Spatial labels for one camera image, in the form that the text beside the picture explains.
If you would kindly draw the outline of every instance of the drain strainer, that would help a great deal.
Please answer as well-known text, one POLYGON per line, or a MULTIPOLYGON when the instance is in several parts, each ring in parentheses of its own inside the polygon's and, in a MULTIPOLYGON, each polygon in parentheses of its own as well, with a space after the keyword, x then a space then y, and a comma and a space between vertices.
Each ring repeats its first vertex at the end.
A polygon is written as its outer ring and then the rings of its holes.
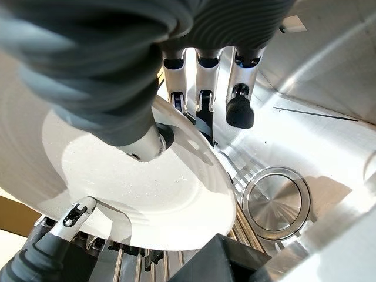
POLYGON ((243 195, 243 210, 254 231, 269 240, 281 240, 298 231, 307 219, 310 205, 307 184, 286 167, 258 172, 243 195))

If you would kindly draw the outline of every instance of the robotic hand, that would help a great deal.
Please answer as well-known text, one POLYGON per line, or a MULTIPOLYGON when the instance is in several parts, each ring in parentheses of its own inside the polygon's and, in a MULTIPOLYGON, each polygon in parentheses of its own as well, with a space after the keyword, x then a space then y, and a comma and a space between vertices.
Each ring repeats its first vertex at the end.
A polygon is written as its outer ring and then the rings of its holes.
POLYGON ((250 128, 260 59, 293 3, 2 0, 0 47, 22 62, 23 81, 63 120, 146 162, 173 142, 151 110, 161 65, 171 104, 186 115, 184 50, 196 48, 196 126, 213 145, 221 50, 234 46, 226 120, 250 128))

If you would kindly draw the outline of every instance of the dish rack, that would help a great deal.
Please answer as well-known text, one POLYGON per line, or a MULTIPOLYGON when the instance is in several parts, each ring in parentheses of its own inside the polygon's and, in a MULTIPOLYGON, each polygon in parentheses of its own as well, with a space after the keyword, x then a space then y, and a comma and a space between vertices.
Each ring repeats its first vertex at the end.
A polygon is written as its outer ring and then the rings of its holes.
MULTIPOLYGON (((266 253, 264 247, 260 243, 259 238, 246 219, 244 212, 238 202, 236 205, 236 219, 233 228, 230 230, 230 233, 227 236, 255 250, 266 253)), ((138 254, 136 254, 137 261, 134 281, 167 282, 174 275, 174 273, 171 273, 170 271, 170 253, 170 251, 146 250, 143 253, 140 251, 138 254), (163 261, 163 278, 160 276, 157 277, 156 275, 156 264, 160 260, 163 261)), ((113 282, 125 281, 123 279, 120 279, 120 274, 122 273, 121 262, 123 260, 123 254, 124 249, 120 247, 117 255, 118 258, 116 260, 113 282)), ((184 266, 184 264, 190 259, 190 257, 192 257, 192 255, 189 257, 189 259, 187 259, 187 257, 188 256, 186 255, 185 251, 177 252, 177 260, 180 268, 184 266)))

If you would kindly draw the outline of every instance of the metal rack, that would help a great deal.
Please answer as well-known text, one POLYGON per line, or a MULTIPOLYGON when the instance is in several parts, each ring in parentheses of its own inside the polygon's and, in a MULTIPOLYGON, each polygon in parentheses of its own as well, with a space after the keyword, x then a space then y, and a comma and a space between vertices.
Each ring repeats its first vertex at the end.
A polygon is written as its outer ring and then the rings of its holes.
MULTIPOLYGON (((248 220, 246 219, 243 210, 241 209, 239 203, 237 202, 236 206, 236 219, 234 222, 234 226, 231 229, 230 233, 228 236, 235 240, 238 241, 242 244, 245 244, 249 247, 252 247, 255 250, 258 250, 262 253, 265 253, 264 247, 261 245, 259 238, 255 234, 254 230, 252 229, 251 225, 249 224, 248 220)), ((150 254, 152 250, 146 250, 146 256, 150 254)), ((116 261, 116 266, 115 266, 115 272, 113 276, 113 282, 118 282, 120 280, 120 274, 121 274, 121 265, 122 265, 122 259, 123 259, 123 249, 119 249, 119 254, 118 258, 116 261)), ((170 256, 169 256, 168 251, 163 251, 163 281, 167 282, 171 278, 171 271, 170 271, 170 256)), ((178 251, 177 252, 178 256, 178 261, 179 261, 179 266, 182 267, 185 262, 186 258, 184 257, 184 252, 183 251, 178 251)), ((156 263, 151 262, 150 264, 150 271, 146 272, 145 271, 145 266, 146 266, 146 260, 142 259, 143 256, 139 253, 137 255, 137 263, 136 263, 136 271, 135 271, 135 282, 141 282, 141 276, 143 273, 143 276, 147 276, 147 281, 150 282, 157 282, 157 275, 156 275, 156 263)))

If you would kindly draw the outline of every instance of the stainless steel sink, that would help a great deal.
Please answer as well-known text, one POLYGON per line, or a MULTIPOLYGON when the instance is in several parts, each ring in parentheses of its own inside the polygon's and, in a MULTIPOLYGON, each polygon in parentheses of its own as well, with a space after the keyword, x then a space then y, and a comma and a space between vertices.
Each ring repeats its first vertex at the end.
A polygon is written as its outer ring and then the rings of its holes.
POLYGON ((231 52, 227 48, 221 60, 216 149, 237 200, 274 255, 376 171, 376 126, 282 95, 261 74, 251 99, 254 127, 229 126, 224 100, 231 52))

